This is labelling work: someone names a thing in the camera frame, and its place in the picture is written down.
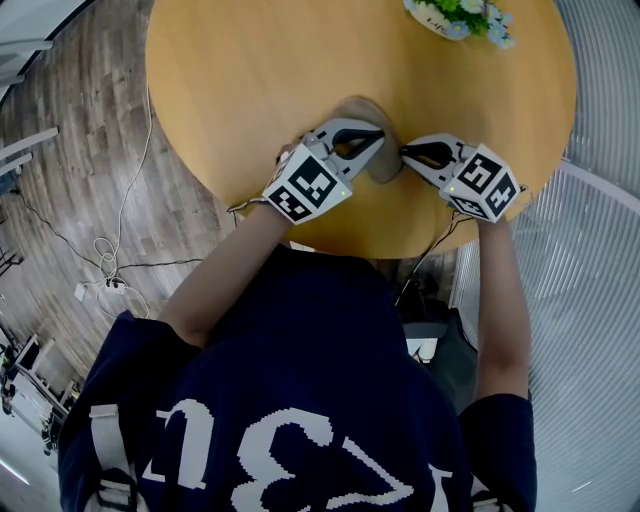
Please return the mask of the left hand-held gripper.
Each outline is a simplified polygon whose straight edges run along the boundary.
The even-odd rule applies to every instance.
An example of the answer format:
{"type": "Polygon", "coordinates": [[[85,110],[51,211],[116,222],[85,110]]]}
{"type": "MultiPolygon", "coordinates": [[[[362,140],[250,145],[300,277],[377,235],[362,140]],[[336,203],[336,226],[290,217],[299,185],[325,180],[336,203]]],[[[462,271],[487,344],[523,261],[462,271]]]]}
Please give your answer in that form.
{"type": "Polygon", "coordinates": [[[262,198],[300,225],[352,196],[348,180],[385,142],[379,127],[363,120],[332,118],[281,151],[262,198]]]}

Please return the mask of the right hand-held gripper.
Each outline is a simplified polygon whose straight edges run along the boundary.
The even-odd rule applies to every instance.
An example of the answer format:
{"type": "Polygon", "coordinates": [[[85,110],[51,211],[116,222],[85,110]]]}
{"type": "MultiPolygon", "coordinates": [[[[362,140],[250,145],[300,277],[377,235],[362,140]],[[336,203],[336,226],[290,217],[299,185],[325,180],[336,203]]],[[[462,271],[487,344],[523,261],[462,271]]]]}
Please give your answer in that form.
{"type": "Polygon", "coordinates": [[[400,152],[404,164],[441,188],[443,200],[475,219],[496,223],[520,194],[511,168],[484,144],[475,148],[456,136],[439,133],[415,139],[400,152]],[[450,161],[461,160],[453,171],[450,161]]]}

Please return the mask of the grey-brown fabric pouch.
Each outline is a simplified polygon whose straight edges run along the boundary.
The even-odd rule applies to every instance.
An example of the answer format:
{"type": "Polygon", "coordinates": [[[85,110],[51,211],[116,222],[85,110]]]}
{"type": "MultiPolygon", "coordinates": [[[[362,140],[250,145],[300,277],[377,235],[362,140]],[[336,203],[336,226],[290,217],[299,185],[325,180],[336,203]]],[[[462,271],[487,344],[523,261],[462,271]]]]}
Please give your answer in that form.
{"type": "Polygon", "coordinates": [[[352,96],[337,104],[330,117],[362,120],[382,129],[385,136],[384,144],[365,169],[371,179],[379,185],[395,178],[403,166],[399,138],[392,121],[375,102],[366,97],[352,96]]]}

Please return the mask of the person's left forearm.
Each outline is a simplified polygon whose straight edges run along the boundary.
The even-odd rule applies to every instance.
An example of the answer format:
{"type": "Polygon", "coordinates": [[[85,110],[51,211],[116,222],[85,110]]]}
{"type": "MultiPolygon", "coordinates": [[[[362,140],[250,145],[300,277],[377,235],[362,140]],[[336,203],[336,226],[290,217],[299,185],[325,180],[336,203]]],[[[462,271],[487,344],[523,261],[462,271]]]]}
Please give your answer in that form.
{"type": "Polygon", "coordinates": [[[187,344],[203,349],[216,324],[244,293],[291,223],[260,204],[184,279],[158,320],[187,344]]]}

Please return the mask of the person's right forearm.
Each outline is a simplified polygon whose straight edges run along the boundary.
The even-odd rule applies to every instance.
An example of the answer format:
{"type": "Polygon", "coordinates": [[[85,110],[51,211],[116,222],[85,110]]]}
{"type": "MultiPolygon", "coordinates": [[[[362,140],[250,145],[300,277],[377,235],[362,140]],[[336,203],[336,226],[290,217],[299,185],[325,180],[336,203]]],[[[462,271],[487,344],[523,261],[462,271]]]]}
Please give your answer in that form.
{"type": "Polygon", "coordinates": [[[506,220],[479,221],[480,296],[476,401],[528,397],[531,326],[516,251],[506,220]]]}

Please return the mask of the potted artificial flower plant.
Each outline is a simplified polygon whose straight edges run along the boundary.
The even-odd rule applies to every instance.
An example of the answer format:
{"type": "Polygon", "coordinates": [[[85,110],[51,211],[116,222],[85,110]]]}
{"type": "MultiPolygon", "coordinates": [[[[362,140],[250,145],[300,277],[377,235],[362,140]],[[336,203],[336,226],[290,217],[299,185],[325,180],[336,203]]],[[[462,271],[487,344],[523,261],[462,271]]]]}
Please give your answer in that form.
{"type": "Polygon", "coordinates": [[[403,0],[405,10],[421,25],[450,40],[473,35],[486,37],[501,49],[510,49],[515,39],[509,32],[510,13],[495,0],[403,0]]]}

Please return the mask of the black mesh office chair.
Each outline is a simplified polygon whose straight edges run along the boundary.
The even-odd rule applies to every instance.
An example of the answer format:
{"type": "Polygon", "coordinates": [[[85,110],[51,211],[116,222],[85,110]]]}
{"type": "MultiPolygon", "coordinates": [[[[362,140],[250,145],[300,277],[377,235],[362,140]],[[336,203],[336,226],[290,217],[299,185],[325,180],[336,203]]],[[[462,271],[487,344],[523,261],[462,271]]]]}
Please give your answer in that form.
{"type": "Polygon", "coordinates": [[[477,350],[468,341],[459,312],[426,299],[400,309],[409,355],[426,366],[456,412],[473,401],[477,350]]]}

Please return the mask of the navy printed sweatshirt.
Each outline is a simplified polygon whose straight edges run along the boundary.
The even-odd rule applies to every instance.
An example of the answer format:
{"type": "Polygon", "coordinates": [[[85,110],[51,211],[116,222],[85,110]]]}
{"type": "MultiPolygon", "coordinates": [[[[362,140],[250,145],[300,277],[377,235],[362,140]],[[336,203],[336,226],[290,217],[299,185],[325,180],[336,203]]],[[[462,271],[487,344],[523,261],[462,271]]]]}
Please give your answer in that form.
{"type": "Polygon", "coordinates": [[[534,512],[531,404],[457,412],[366,261],[278,248],[204,349],[122,313],[59,439],[64,512],[96,500],[115,405],[150,512],[534,512]]]}

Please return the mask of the white metal desk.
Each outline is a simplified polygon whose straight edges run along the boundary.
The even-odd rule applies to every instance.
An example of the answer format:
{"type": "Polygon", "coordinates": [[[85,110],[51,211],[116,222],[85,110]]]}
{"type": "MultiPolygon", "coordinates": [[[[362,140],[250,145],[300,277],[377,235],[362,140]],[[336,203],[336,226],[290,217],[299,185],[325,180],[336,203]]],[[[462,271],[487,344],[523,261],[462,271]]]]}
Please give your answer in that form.
{"type": "MultiPolygon", "coordinates": [[[[18,40],[0,43],[0,60],[4,57],[19,56],[27,52],[47,51],[54,46],[49,40],[18,40]]],[[[23,83],[25,77],[17,72],[0,72],[0,89],[23,83]]],[[[59,133],[57,127],[30,135],[4,148],[0,148],[0,177],[11,171],[20,173],[20,168],[32,160],[31,152],[26,152],[34,145],[46,142],[59,133]]]]}

